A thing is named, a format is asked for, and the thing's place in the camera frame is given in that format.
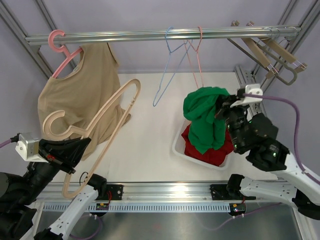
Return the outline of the green t shirt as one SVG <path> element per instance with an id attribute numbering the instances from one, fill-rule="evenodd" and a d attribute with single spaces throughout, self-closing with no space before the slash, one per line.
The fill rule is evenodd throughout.
<path id="1" fill-rule="evenodd" d="M 183 101 L 183 116 L 190 121 L 188 139 L 201 154 L 225 143 L 225 122 L 216 118 L 216 103 L 220 96 L 229 95 L 225 88 L 208 86 L 189 93 Z"/>

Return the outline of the dark red t shirt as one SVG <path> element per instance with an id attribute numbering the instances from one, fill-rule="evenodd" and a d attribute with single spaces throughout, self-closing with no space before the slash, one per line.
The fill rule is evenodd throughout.
<path id="1" fill-rule="evenodd" d="M 218 150 L 213 148 L 208 149 L 204 154 L 201 154 L 190 142 L 188 134 L 190 130 L 190 124 L 185 128 L 181 134 L 182 138 L 185 141 L 184 154 L 191 158 L 197 159 L 204 163 L 208 163 L 217 167 L 220 167 L 221 164 L 225 161 L 225 158 L 233 150 L 233 144 L 228 130 L 225 130 L 225 140 L 224 144 Z"/>

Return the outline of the beige t shirt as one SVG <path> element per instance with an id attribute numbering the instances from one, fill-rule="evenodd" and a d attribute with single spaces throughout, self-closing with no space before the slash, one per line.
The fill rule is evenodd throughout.
<path id="1" fill-rule="evenodd" d="M 63 78 L 50 77 L 38 97 L 37 111 L 42 124 L 51 113 L 65 115 L 51 124 L 54 134 L 69 126 L 85 129 L 102 106 L 121 87 L 118 61 L 107 42 L 82 45 L 75 70 Z"/>

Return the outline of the light blue wire hanger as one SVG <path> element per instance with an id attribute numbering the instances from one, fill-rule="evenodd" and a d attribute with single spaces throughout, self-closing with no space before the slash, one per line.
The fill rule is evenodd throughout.
<path id="1" fill-rule="evenodd" d="M 159 104 L 160 100 L 163 98 L 164 94 L 166 93 L 167 89 L 171 85 L 173 78 L 175 77 L 176 73 L 178 72 L 180 66 L 182 65 L 184 59 L 186 58 L 186 56 L 189 53 L 189 50 L 191 48 L 191 44 L 188 43 L 187 40 L 183 40 L 183 42 L 175 48 L 171 47 L 171 45 L 169 43 L 169 33 L 172 33 L 174 29 L 175 28 L 173 26 L 170 26 L 166 30 L 165 35 L 164 35 L 164 40 L 165 40 L 166 47 L 168 50 L 168 58 L 167 58 L 165 67 L 163 69 L 163 73 L 161 75 L 157 91 L 155 92 L 155 95 L 154 95 L 154 98 L 152 101 L 153 107 L 156 107 Z M 169 66 L 173 62 L 173 58 L 174 58 L 175 53 L 179 52 L 182 49 L 184 49 L 184 53 L 183 53 L 182 57 L 180 58 L 178 64 L 174 68 L 174 71 L 171 74 L 170 78 L 168 80 L 165 80 L 165 78 L 169 74 Z"/>

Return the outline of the thin pink wire hanger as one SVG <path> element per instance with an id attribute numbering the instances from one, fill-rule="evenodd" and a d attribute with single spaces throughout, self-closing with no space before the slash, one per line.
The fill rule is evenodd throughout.
<path id="1" fill-rule="evenodd" d="M 203 40 L 203 29 L 201 26 L 198 26 L 197 27 L 199 32 L 200 32 L 200 38 L 199 38 L 199 42 L 198 42 L 198 45 L 197 47 L 194 47 L 193 44 L 192 44 L 192 40 L 184 40 L 183 42 L 185 44 L 189 44 L 189 47 L 191 47 L 193 49 L 193 51 L 195 52 L 196 54 L 196 60 L 197 60 L 197 66 L 198 66 L 198 72 L 199 72 L 199 76 L 200 76 L 200 81 L 201 81 L 201 87 L 204 87 L 204 79 L 203 79 L 203 73 L 202 73 L 202 68 L 201 68 L 201 63 L 200 63 L 200 58 L 199 58 L 199 49 L 200 49 L 200 46 L 201 46 L 201 43 L 202 43 L 202 40 Z M 192 61 L 191 61 L 191 58 L 190 58 L 190 55 L 189 55 L 189 50 L 187 47 L 185 47 L 185 52 L 186 52 L 186 55 L 187 55 L 187 59 L 188 59 L 188 62 L 189 62 L 189 66 L 191 67 L 191 72 L 192 72 L 192 75 L 193 75 L 193 79 L 194 79 L 194 82 L 195 82 L 195 85 L 197 87 L 197 89 L 200 88 L 199 84 L 198 84 L 198 81 L 197 81 L 197 77 L 196 77 L 196 73 L 194 71 L 194 66 L 192 64 Z"/>

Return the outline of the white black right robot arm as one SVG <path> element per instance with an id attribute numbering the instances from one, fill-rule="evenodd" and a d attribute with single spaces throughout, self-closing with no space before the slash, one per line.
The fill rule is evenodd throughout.
<path id="1" fill-rule="evenodd" d="M 255 168 L 284 179 L 285 183 L 253 180 L 232 174 L 226 193 L 232 199 L 264 198 L 284 203 L 313 220 L 320 218 L 320 178 L 311 173 L 298 156 L 277 141 L 278 128 L 263 114 L 247 119 L 249 105 L 236 95 L 219 96 L 215 117 L 223 120 L 234 152 L 248 153 L 246 160 Z"/>

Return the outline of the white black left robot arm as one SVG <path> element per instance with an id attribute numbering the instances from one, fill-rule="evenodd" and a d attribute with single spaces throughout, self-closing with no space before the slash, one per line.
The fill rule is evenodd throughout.
<path id="1" fill-rule="evenodd" d="M 90 138 L 51 141 L 40 140 L 36 151 L 43 162 L 30 163 L 23 176 L 0 174 L 0 238 L 2 240 L 66 240 L 72 229 L 94 200 L 107 195 L 106 179 L 95 176 L 80 193 L 73 197 L 65 212 L 48 228 L 31 234 L 37 210 L 29 206 L 59 171 L 74 173 Z"/>

